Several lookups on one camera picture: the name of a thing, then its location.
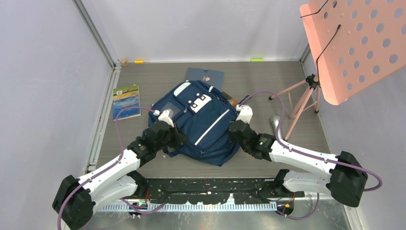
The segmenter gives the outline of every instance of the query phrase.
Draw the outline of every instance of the book cover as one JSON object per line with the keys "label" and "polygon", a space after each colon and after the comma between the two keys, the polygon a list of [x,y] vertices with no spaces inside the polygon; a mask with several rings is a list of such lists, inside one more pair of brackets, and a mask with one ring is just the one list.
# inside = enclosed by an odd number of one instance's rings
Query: book cover
{"label": "book cover", "polygon": [[[113,90],[113,120],[121,110],[131,106],[141,107],[138,85],[134,84]],[[140,115],[140,109],[129,109],[122,112],[118,120]]]}
{"label": "book cover", "polygon": [[224,82],[224,72],[210,69],[189,67],[186,70],[185,81],[201,80],[221,91]]}
{"label": "book cover", "polygon": [[236,105],[238,105],[238,101],[234,98],[232,98],[230,95],[228,95],[226,92],[221,92],[223,93],[223,96],[228,100],[228,102],[230,102],[230,104],[235,107]]}

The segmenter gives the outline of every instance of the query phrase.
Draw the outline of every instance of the gray wall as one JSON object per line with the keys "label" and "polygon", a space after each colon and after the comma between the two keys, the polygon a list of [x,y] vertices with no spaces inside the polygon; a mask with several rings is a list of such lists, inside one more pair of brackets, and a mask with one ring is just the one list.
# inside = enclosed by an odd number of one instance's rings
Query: gray wall
{"label": "gray wall", "polygon": [[308,0],[85,2],[111,53],[129,61],[299,59],[307,45]]}
{"label": "gray wall", "polygon": [[79,176],[110,67],[70,0],[0,2],[0,229],[54,230]]}
{"label": "gray wall", "polygon": [[[305,71],[316,73],[312,55]],[[403,68],[343,104],[321,101],[319,115],[331,153],[351,152],[383,180],[381,189],[362,196],[360,211],[368,230],[404,229],[406,224],[405,89]],[[367,187],[375,185],[370,176]]]}

